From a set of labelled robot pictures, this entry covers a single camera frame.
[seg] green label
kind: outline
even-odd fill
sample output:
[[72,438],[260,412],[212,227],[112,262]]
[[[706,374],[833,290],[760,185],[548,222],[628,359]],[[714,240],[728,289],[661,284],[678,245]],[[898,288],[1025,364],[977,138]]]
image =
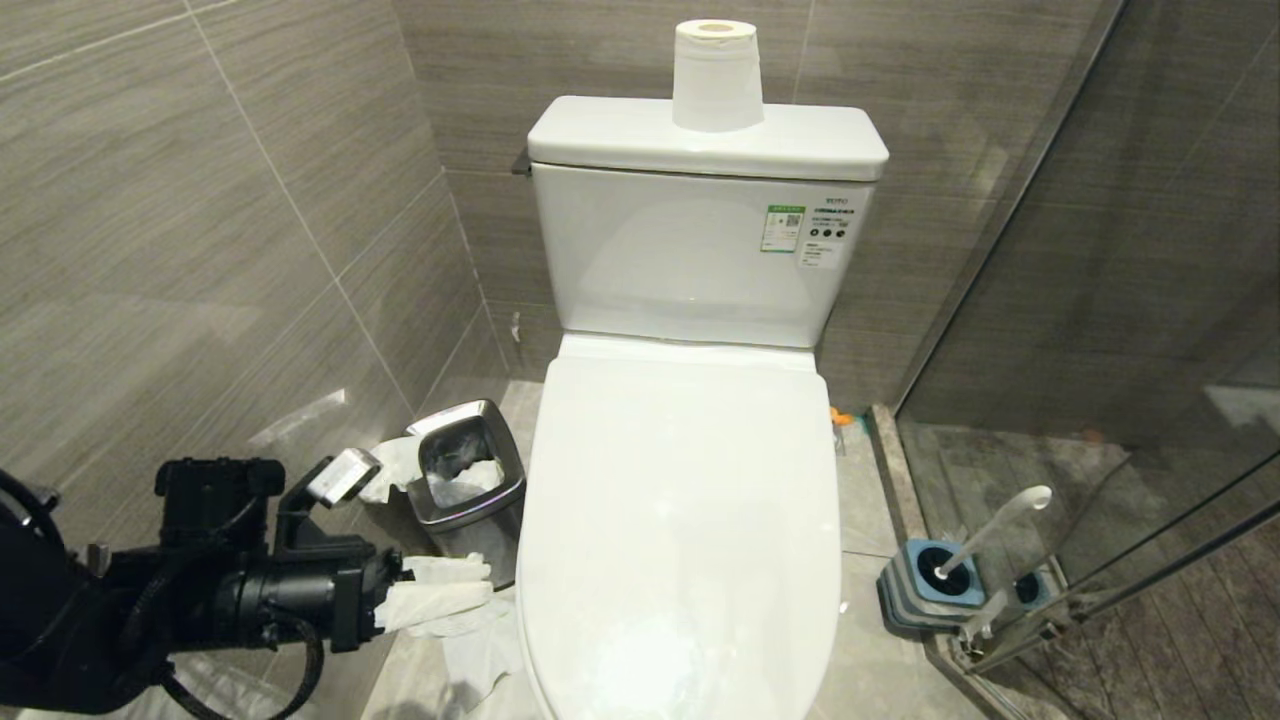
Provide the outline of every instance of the green label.
[[804,224],[804,205],[769,205],[764,214],[760,252],[795,252]]

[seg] trash can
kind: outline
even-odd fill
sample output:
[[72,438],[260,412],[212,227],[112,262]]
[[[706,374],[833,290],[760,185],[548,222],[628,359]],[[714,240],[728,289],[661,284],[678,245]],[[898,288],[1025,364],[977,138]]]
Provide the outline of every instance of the trash can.
[[[484,553],[494,589],[516,582],[520,520],[525,510],[525,466],[507,420],[492,400],[442,410],[415,423],[422,437],[419,464],[424,479],[407,488],[419,525],[440,555]],[[495,460],[497,487],[480,495],[444,492],[476,462]],[[428,479],[435,480],[435,492]]]

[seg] toilet paper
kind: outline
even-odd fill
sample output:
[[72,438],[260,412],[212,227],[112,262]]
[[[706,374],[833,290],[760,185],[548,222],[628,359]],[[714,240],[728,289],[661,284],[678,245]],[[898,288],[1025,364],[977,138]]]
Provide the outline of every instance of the toilet paper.
[[713,19],[676,26],[672,120],[701,132],[764,122],[755,26]]

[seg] toilet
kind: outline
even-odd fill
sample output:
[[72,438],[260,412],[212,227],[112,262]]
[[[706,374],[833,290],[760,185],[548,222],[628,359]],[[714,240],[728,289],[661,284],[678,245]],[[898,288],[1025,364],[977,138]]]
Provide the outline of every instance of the toilet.
[[564,338],[516,569],[548,720],[800,720],[841,602],[814,346],[888,152],[861,110],[559,97],[529,133]]

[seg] toilet brush handle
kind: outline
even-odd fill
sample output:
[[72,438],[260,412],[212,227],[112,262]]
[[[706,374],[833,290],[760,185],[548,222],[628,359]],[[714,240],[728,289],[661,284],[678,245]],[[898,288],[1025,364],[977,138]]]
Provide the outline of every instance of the toilet brush handle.
[[987,605],[983,605],[978,612],[975,612],[968,621],[960,628],[960,634],[965,638],[975,638],[978,634],[987,634],[988,625],[991,625],[1001,612],[1005,611],[1005,606],[1009,605],[1009,593],[1004,589],[997,591],[996,594],[991,596]]
[[982,527],[969,542],[964,543],[964,547],[959,552],[951,556],[941,568],[934,570],[940,578],[946,578],[964,562],[970,555],[978,551],[979,547],[991,537],[992,533],[1002,529],[1005,525],[1012,523],[1015,519],[1032,510],[1044,510],[1048,507],[1050,501],[1053,498],[1053,489],[1048,486],[1036,486],[1024,489],[1023,492],[1015,495],[1009,500],[996,514]]

